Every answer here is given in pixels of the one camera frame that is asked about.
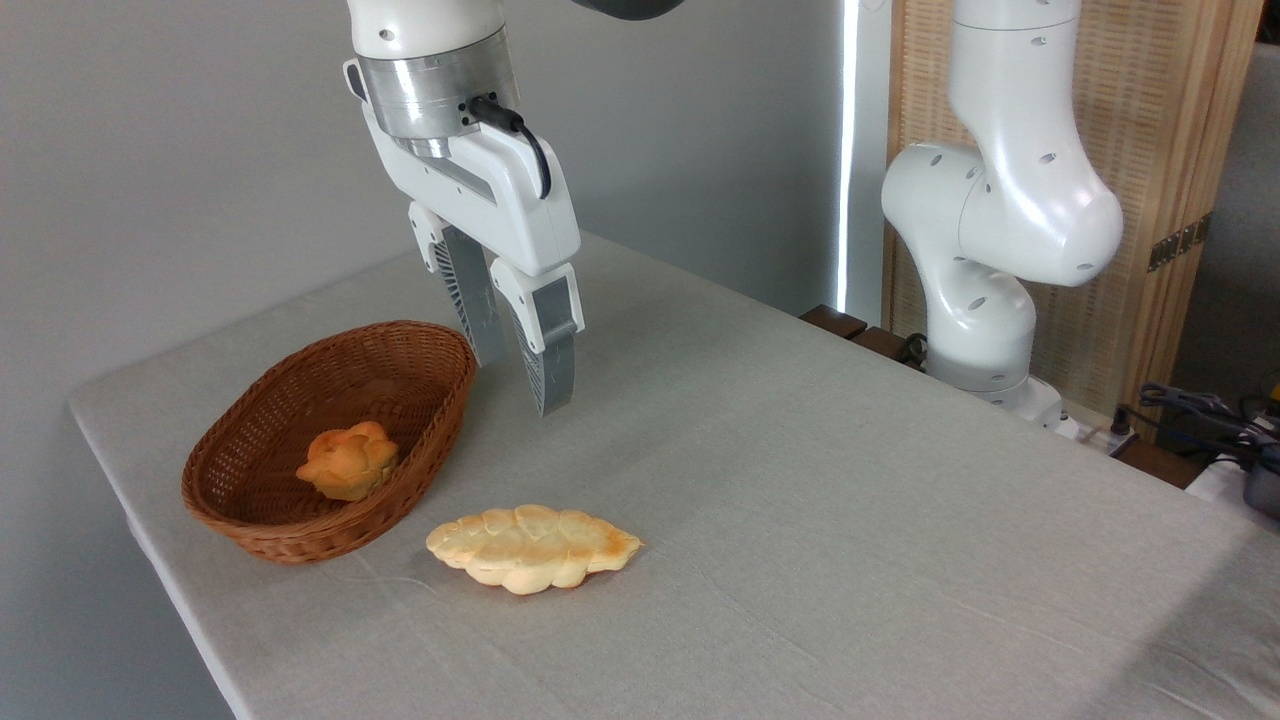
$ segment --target bread roll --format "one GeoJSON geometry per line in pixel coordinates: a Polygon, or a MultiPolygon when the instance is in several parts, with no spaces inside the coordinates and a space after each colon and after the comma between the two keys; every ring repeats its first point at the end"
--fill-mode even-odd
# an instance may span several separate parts
{"type": "Polygon", "coordinates": [[[297,475],[325,497],[361,500],[390,477],[398,450],[380,424],[366,420],[346,430],[316,436],[297,475]]]}
{"type": "Polygon", "coordinates": [[[641,544],[640,538],[580,510],[557,512],[541,505],[485,510],[445,523],[426,537],[426,548],[449,568],[516,594],[550,585],[576,588],[588,573],[621,570],[641,544]]]}

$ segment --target gray tablecloth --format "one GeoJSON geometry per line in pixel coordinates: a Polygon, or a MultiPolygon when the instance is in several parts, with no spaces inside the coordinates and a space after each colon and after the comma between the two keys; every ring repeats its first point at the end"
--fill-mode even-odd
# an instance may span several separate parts
{"type": "Polygon", "coordinates": [[[96,380],[73,410],[241,717],[1275,717],[1280,542],[1061,437],[596,238],[573,401],[481,370],[424,502],[312,566],[187,515],[183,462],[268,366],[456,325],[416,256],[96,380]],[[426,552],[488,507],[648,544],[531,597],[426,552]]]}

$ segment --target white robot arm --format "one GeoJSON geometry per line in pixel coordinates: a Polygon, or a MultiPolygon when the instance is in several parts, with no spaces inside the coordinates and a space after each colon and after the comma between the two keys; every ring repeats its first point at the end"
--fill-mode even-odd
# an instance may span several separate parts
{"type": "MultiPolygon", "coordinates": [[[[682,0],[573,0],[649,19],[682,0]]],[[[515,113],[499,0],[347,0],[357,58],[344,67],[378,154],[408,195],[428,268],[439,270],[481,365],[506,342],[507,299],[539,414],[573,391],[585,328],[570,258],[581,245],[556,152],[515,113]],[[485,250],[493,263],[485,266],[485,250]]]]}
{"type": "Polygon", "coordinates": [[[1029,375],[1036,307],[1018,278],[1083,284],[1123,231],[1071,110],[1079,13],[955,0],[948,97],[978,147],[913,145],[882,193],[923,281],[928,373],[1055,429],[1061,397],[1029,375]]]}

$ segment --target black cable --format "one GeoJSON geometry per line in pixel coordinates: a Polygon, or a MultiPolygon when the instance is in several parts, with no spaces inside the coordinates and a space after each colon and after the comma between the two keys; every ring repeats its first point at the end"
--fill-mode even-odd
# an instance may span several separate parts
{"type": "Polygon", "coordinates": [[[1187,433],[1184,433],[1184,432],[1181,432],[1181,430],[1179,430],[1176,428],[1169,427],[1165,423],[1161,423],[1160,420],[1152,420],[1151,418],[1147,418],[1146,415],[1139,414],[1137,410],[1134,410],[1129,405],[1117,405],[1116,409],[1117,410],[1124,410],[1129,415],[1130,419],[1133,419],[1133,420],[1140,420],[1140,421],[1143,421],[1143,423],[1146,423],[1148,425],[1155,427],[1158,430],[1166,432],[1166,433],[1174,436],[1175,438],[1181,439],[1183,442],[1189,442],[1192,445],[1198,445],[1198,446],[1204,447],[1207,450],[1215,450],[1215,451],[1217,451],[1221,455],[1230,455],[1231,457],[1238,457],[1240,460],[1248,460],[1249,462],[1262,465],[1263,468],[1266,468],[1267,470],[1270,470],[1272,473],[1280,473],[1280,468],[1275,466],[1262,452],[1254,451],[1253,450],[1254,446],[1252,443],[1248,446],[1248,448],[1245,448],[1245,447],[1242,447],[1242,446],[1238,446],[1238,445],[1225,445],[1225,443],[1215,442],[1215,441],[1211,441],[1211,439],[1198,438],[1196,436],[1187,434],[1187,433]]]}
{"type": "Polygon", "coordinates": [[[538,176],[543,181],[541,193],[538,199],[547,200],[547,196],[552,193],[552,168],[547,161],[547,154],[543,152],[543,145],[538,142],[538,137],[525,126],[525,118],[520,117],[520,113],[499,105],[492,94],[489,97],[477,96],[471,99],[471,102],[467,104],[467,110],[481,123],[521,135],[529,141],[529,145],[534,149],[534,158],[538,160],[538,176]]]}
{"type": "Polygon", "coordinates": [[[1146,383],[1138,389],[1138,402],[1143,407],[1169,407],[1184,415],[1193,415],[1199,420],[1235,434],[1248,433],[1256,436],[1261,433],[1280,441],[1280,433],[1275,429],[1235,414],[1222,402],[1222,398],[1207,392],[1187,392],[1160,383],[1146,383]]]}
{"type": "Polygon", "coordinates": [[[527,127],[521,123],[520,135],[525,136],[529,145],[534,149],[534,158],[538,159],[538,174],[543,178],[543,193],[538,196],[539,200],[547,200],[547,196],[552,193],[552,167],[547,163],[547,154],[543,152],[543,143],[538,142],[534,133],[530,132],[527,127]]]}
{"type": "Polygon", "coordinates": [[[911,333],[906,336],[906,341],[902,342],[902,350],[899,352],[899,363],[915,363],[916,365],[924,366],[924,359],[928,355],[929,338],[924,333],[911,333]]]}

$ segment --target brown wicker basket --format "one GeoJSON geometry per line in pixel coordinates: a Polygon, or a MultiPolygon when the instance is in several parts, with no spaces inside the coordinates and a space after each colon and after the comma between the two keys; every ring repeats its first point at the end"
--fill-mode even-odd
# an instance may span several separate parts
{"type": "Polygon", "coordinates": [[[351,552],[421,500],[462,428],[475,372],[466,338],[429,323],[379,323],[315,342],[268,370],[201,438],[182,475],[183,501],[265,560],[351,552]],[[329,500],[294,477],[317,434],[361,420],[381,423],[401,448],[401,464],[369,497],[329,500]]]}

